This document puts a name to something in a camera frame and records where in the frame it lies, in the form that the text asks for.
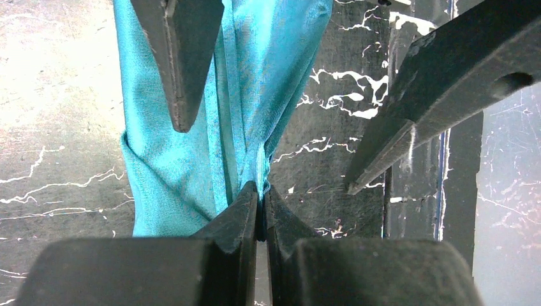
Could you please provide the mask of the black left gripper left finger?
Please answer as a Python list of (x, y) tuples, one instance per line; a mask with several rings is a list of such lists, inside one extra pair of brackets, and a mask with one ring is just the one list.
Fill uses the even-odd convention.
[(252, 305), (258, 193), (189, 237), (79, 238), (38, 256), (16, 305)]

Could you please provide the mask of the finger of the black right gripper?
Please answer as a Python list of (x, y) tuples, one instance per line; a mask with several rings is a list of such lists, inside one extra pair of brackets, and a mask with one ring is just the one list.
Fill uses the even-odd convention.
[(345, 175), (357, 194), (443, 131), (540, 81), (540, 2), (483, 1), (414, 41)]
[(224, 6), (221, 1), (132, 1), (158, 65), (173, 128), (187, 133), (198, 115)]

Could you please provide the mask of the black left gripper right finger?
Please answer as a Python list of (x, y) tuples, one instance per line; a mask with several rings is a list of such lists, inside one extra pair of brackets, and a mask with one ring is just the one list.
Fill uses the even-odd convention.
[(265, 195), (274, 305), (482, 305), (446, 242), (318, 235), (275, 189)]

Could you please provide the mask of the teal cloth napkin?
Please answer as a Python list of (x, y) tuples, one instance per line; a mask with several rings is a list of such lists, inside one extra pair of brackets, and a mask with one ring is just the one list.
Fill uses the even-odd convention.
[(192, 235), (246, 182), (269, 189), (271, 161), (299, 102), (332, 1), (225, 1), (200, 109), (170, 120), (158, 65), (129, 1), (114, 1), (124, 103), (120, 144), (136, 237)]

